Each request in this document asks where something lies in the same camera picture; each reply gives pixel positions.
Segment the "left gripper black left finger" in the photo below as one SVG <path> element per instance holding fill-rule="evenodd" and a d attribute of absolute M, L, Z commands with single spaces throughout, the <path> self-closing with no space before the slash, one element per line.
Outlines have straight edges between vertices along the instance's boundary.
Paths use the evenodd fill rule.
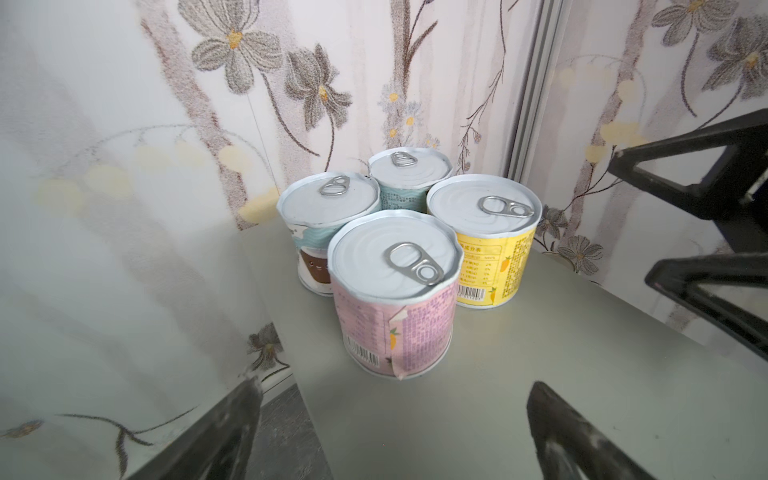
<path fill-rule="evenodd" d="M 133 479 L 243 479 L 259 424 L 263 390 L 246 379 L 152 458 Z"/>

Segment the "teal coconut can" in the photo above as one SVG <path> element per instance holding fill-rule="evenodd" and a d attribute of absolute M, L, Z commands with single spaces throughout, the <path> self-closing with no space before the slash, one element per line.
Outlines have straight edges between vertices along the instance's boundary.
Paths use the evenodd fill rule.
<path fill-rule="evenodd" d="M 381 209 L 378 183 L 354 172 L 325 172 L 292 183 L 276 209 L 290 231 L 302 285 L 320 296 L 332 294 L 328 247 L 347 223 Z"/>
<path fill-rule="evenodd" d="M 452 176 L 447 156 L 431 148 L 398 147 L 368 160 L 369 175 L 378 184 L 383 210 L 427 212 L 427 195 L 437 183 Z"/>

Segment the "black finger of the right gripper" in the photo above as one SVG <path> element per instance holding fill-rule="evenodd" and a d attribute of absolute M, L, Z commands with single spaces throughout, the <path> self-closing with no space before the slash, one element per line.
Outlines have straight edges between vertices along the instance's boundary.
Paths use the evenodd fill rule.
<path fill-rule="evenodd" d="M 767 288 L 767 254 L 733 253 L 658 261 L 645 283 L 767 359 L 767 321 L 707 290 L 707 285 Z"/>
<path fill-rule="evenodd" d="M 608 172 L 713 223 L 735 252 L 767 250 L 767 111 L 613 154 Z"/>

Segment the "yellow label can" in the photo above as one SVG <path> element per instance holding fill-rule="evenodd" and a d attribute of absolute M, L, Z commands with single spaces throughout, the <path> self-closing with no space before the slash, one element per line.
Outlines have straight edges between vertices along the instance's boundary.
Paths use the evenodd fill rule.
<path fill-rule="evenodd" d="M 464 252 L 458 304 L 491 309 L 513 298 L 543 214 L 538 197 L 507 178 L 463 174 L 433 186 L 427 210 L 454 230 Z"/>

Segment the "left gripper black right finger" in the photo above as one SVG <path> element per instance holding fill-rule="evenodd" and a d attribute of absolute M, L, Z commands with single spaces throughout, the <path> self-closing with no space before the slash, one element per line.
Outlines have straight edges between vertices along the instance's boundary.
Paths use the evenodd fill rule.
<path fill-rule="evenodd" d="M 533 384 L 526 410 L 545 479 L 653 479 L 546 383 Z"/>

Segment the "pink can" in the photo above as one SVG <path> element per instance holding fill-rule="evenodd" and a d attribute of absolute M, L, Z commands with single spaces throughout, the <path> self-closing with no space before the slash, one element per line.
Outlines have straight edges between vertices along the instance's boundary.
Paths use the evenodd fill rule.
<path fill-rule="evenodd" d="M 448 351 L 464 252 L 428 214 L 385 210 L 332 238 L 328 271 L 348 354 L 373 375 L 406 380 Z"/>

